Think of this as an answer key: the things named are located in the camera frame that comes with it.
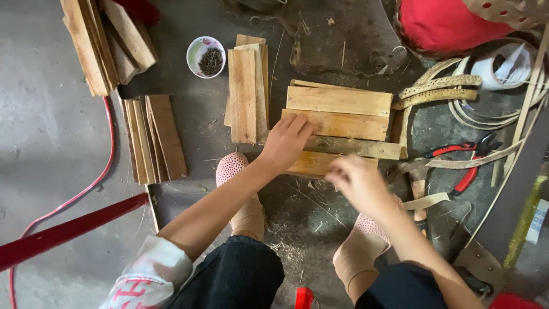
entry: white ceramic bowl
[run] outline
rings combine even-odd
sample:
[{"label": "white ceramic bowl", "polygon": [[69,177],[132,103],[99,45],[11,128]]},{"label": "white ceramic bowl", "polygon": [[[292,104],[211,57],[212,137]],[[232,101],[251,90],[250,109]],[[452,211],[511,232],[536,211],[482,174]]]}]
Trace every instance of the white ceramic bowl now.
[{"label": "white ceramic bowl", "polygon": [[[200,62],[200,60],[202,60],[202,56],[208,51],[208,48],[210,47],[219,48],[219,50],[221,51],[221,58],[223,60],[223,63],[221,64],[221,70],[219,70],[219,72],[212,76],[206,76],[204,75],[204,73],[202,73],[202,70],[200,70],[200,66],[198,65],[198,63]],[[191,71],[194,73],[194,75],[200,78],[208,79],[218,76],[219,73],[221,73],[225,68],[226,61],[227,55],[225,54],[225,49],[223,48],[223,45],[221,45],[218,40],[214,39],[211,36],[201,36],[195,38],[187,49],[187,65],[189,66],[189,69],[191,69]]]}]

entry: stack of wooden planks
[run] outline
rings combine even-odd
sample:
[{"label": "stack of wooden planks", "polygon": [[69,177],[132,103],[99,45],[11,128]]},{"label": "stack of wooden planks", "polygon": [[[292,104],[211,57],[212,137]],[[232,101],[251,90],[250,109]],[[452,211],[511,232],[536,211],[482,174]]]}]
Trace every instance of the stack of wooden planks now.
[{"label": "stack of wooden planks", "polygon": [[380,158],[398,160],[401,146],[383,142],[392,99],[390,93],[292,80],[282,116],[304,114],[317,130],[287,173],[321,178],[331,161],[351,153],[375,166]]},{"label": "stack of wooden planks", "polygon": [[268,62],[266,40],[237,35],[228,51],[229,95],[223,124],[231,140],[255,144],[268,130]]},{"label": "stack of wooden planks", "polygon": [[170,96],[121,100],[130,144],[133,180],[159,184],[187,176]]},{"label": "stack of wooden planks", "polygon": [[92,96],[108,96],[158,60],[141,21],[132,20],[111,0],[100,3],[98,7],[96,0],[61,0],[63,22]]}]

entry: red hose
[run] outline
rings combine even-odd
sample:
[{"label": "red hose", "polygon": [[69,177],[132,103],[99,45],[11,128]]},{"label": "red hose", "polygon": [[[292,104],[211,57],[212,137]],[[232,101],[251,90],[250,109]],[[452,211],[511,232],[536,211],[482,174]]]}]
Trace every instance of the red hose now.
[{"label": "red hose", "polygon": [[[51,211],[49,214],[46,214],[44,216],[41,216],[40,218],[34,220],[29,226],[25,229],[23,234],[21,234],[20,238],[23,238],[27,236],[27,233],[39,222],[48,219],[49,217],[55,215],[57,212],[59,212],[61,209],[67,207],[72,202],[80,198],[82,195],[86,194],[88,191],[90,191],[95,185],[97,185],[105,175],[109,172],[110,166],[113,163],[113,157],[114,157],[114,129],[113,129],[113,119],[110,114],[110,108],[109,108],[109,101],[107,100],[107,97],[103,97],[103,102],[105,103],[105,109],[107,110],[107,119],[109,120],[109,129],[110,129],[110,157],[109,161],[107,162],[107,166],[99,175],[99,177],[92,182],[87,188],[82,190],[82,192],[78,193],[75,197],[71,198],[70,200],[64,202],[61,206],[57,207],[53,211]],[[12,309],[17,309],[17,303],[15,301],[15,285],[14,285],[14,278],[15,278],[15,267],[12,267],[9,269],[9,301],[12,303]]]}]

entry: person's right hand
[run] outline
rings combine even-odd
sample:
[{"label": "person's right hand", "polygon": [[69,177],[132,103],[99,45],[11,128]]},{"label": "person's right hand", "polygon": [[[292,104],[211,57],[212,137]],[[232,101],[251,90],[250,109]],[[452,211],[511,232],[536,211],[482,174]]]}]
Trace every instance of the person's right hand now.
[{"label": "person's right hand", "polygon": [[326,180],[339,188],[359,212],[374,220],[398,209],[377,167],[354,154],[335,159]]},{"label": "person's right hand", "polygon": [[275,175],[286,172],[299,158],[314,129],[307,116],[286,115],[269,133],[265,148],[257,160],[264,162]]}]

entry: white tape roll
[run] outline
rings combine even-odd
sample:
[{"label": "white tape roll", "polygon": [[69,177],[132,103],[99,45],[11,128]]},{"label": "white tape roll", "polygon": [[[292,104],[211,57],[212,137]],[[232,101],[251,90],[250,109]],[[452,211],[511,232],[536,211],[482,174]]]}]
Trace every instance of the white tape roll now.
[{"label": "white tape roll", "polygon": [[[530,78],[534,55],[531,45],[521,43],[509,43],[477,58],[471,69],[472,75],[482,77],[481,88],[488,91],[512,89],[522,85]],[[494,72],[494,60],[497,55],[505,57],[506,61]]]}]

